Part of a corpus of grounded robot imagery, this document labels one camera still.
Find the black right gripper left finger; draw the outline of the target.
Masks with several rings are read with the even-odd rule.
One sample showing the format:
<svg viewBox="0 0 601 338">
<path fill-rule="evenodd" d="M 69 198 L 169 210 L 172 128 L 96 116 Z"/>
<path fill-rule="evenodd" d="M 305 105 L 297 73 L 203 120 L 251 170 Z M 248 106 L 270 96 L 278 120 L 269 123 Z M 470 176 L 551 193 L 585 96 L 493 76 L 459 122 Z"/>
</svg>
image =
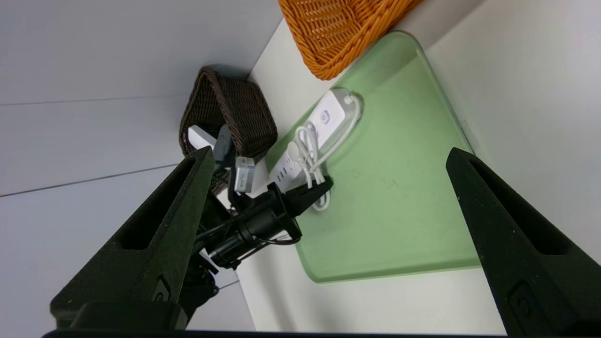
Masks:
<svg viewBox="0 0 601 338">
<path fill-rule="evenodd" d="M 184 330 L 179 304 L 215 160 L 195 151 L 50 304 L 59 330 Z"/>
</svg>

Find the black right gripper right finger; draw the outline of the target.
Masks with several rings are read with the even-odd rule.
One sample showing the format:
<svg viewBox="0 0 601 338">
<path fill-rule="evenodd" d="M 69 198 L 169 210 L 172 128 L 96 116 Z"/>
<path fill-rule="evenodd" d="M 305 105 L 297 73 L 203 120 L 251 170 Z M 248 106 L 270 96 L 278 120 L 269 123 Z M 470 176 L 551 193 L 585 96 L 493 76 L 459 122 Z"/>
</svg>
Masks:
<svg viewBox="0 0 601 338">
<path fill-rule="evenodd" d="M 506 334 L 598 338 L 599 264 L 473 154 L 445 167 Z"/>
</svg>

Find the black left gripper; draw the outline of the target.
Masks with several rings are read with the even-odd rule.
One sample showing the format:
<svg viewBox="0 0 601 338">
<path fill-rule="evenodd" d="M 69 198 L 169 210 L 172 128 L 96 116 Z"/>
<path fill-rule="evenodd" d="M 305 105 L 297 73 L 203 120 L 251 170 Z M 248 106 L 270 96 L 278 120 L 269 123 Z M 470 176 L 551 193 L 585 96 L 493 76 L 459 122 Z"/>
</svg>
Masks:
<svg viewBox="0 0 601 338">
<path fill-rule="evenodd" d="M 324 183 L 309 188 L 307 184 L 296 187 L 283 194 L 278 186 L 268 185 L 268 206 L 262 217 L 262 239 L 276 240 L 277 235 L 285 232 L 290 240 L 299 240 L 302 232 L 294 217 L 317 203 L 333 187 L 333 180 L 325 177 Z"/>
</svg>

